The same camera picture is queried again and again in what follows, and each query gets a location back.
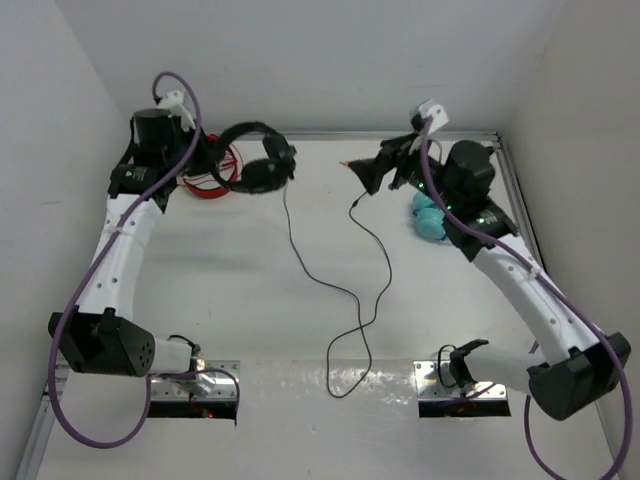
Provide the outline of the black over-ear headphones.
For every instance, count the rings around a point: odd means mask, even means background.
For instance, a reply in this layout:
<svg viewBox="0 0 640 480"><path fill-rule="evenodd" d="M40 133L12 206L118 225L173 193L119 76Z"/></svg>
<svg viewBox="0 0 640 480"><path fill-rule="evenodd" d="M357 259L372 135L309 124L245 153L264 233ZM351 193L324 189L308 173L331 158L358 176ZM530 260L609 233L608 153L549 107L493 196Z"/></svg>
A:
<svg viewBox="0 0 640 480"><path fill-rule="evenodd" d="M266 157L244 165L240 179L225 180L219 173L219 165L233 142L251 133L262 135ZM297 151L287 139L263 122L251 121L235 124L224 130L211 146L213 166L211 174L223 187L235 193L265 194L282 189L294 179Z"/></svg>

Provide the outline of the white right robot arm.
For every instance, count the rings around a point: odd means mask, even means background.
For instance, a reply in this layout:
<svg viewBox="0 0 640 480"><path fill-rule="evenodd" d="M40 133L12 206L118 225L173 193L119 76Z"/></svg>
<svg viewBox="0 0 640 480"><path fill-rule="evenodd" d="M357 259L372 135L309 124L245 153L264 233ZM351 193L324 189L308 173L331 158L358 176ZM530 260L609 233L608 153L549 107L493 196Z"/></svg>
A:
<svg viewBox="0 0 640 480"><path fill-rule="evenodd" d="M556 286L532 259L509 216L491 199L493 148L461 140L445 162L429 161L423 174L418 134L385 140L376 157L347 162L366 192L376 194L392 172L390 189L404 184L425 194L444 214L447 239L502 292L533 334L535 355L511 353L484 339L455 348L443 383L465 391L480 381L496 382L530 395L561 421L611 392L619 383L631 346L620 333L588 327L561 300Z"/></svg>

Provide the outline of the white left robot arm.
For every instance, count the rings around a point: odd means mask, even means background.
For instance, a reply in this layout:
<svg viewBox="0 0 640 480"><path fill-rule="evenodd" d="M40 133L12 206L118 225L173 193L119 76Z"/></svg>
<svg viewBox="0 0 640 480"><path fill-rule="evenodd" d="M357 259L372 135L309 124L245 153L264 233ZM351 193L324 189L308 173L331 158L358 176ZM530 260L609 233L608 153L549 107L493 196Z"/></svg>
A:
<svg viewBox="0 0 640 480"><path fill-rule="evenodd" d="M170 171L194 133L184 107L139 110L130 142L110 175L106 216L89 278L70 314L55 313L51 335L78 373L145 377L191 370L194 348L162 340L133 321L133 300L146 247L177 181Z"/></svg>

